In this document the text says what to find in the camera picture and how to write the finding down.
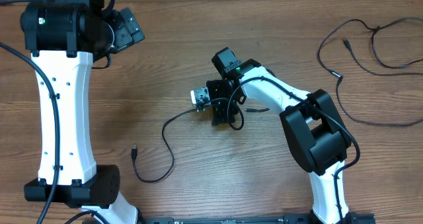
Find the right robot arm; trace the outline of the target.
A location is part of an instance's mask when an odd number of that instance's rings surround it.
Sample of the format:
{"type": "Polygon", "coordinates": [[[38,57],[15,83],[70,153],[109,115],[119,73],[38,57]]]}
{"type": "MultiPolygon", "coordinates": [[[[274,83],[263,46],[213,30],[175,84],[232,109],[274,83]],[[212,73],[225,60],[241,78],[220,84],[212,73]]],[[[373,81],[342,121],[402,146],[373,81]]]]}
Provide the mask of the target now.
{"type": "Polygon", "coordinates": [[[280,117],[292,157],[309,174],[315,221],[350,223],[342,172],[349,167],[347,149],[357,143],[330,95],[291,87],[259,62],[238,60],[229,48],[218,51],[211,62],[221,79],[190,92],[197,111],[213,106],[213,122],[232,126],[246,99],[265,105],[280,117]]]}

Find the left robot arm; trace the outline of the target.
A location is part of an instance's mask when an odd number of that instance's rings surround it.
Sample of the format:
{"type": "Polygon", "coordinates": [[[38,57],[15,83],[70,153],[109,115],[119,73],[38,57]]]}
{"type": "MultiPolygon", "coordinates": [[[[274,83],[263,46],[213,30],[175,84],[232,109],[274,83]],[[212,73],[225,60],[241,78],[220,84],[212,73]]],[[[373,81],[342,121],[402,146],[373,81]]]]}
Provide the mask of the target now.
{"type": "Polygon", "coordinates": [[[100,223],[140,223],[140,210],[120,193],[118,167],[96,163],[89,129],[94,62],[144,38],[132,12],[105,0],[41,0],[26,6],[20,27],[36,68],[42,126],[40,168],[25,199],[63,203],[100,223]]]}

